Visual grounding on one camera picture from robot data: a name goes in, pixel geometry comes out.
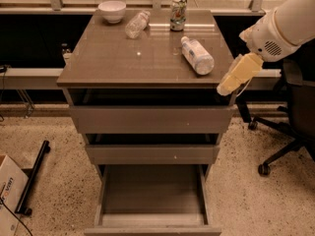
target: drawer front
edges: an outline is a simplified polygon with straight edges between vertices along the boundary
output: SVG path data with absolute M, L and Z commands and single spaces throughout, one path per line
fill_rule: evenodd
M 71 107 L 81 134 L 223 133 L 233 114 L 232 107 Z
M 86 146 L 92 164 L 213 164 L 219 146 Z
M 85 235 L 219 236 L 200 165 L 109 165 Z

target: table top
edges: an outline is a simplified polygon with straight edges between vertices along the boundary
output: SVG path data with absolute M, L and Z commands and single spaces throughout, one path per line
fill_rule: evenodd
M 140 10 L 111 25 L 96 11 L 57 80 L 59 87 L 208 87 L 217 85 L 233 58 L 209 10 L 187 10 L 183 31 L 169 29 L 169 9 L 149 10 L 150 24 L 136 39 L 125 26 Z M 181 37 L 197 39 L 215 59 L 199 76 L 181 53 Z

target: drawer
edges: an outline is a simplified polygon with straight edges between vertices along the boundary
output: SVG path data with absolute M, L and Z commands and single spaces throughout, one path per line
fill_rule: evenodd
M 81 134 L 223 133 L 232 107 L 70 107 Z
M 220 235 L 209 221 L 200 165 L 105 166 L 85 235 Z
M 213 164 L 220 147 L 215 134 L 87 135 L 93 164 Z

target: metal can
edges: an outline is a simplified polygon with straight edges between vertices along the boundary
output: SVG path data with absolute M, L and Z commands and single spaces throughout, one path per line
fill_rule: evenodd
M 186 17 L 186 1 L 172 0 L 170 6 L 170 29 L 184 30 Z

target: black stand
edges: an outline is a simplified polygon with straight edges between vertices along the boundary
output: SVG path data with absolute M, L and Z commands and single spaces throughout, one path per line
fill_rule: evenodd
M 16 207 L 15 213 L 23 214 L 26 216 L 30 216 L 32 214 L 32 209 L 28 208 L 26 206 L 27 199 L 28 199 L 28 196 L 29 196 L 30 191 L 32 189 L 32 184 L 33 184 L 33 181 L 36 177 L 36 174 L 38 172 L 40 164 L 42 162 L 43 156 L 48 152 L 50 152 L 49 141 L 44 141 L 42 143 L 42 146 L 41 146 L 40 151 L 38 153 L 35 164 L 34 164 L 33 168 L 30 170 L 30 173 L 28 174 L 29 180 L 27 182 L 27 185 L 24 187 L 24 190 L 22 192 L 22 195 L 21 195 L 20 200 L 18 202 L 18 205 Z

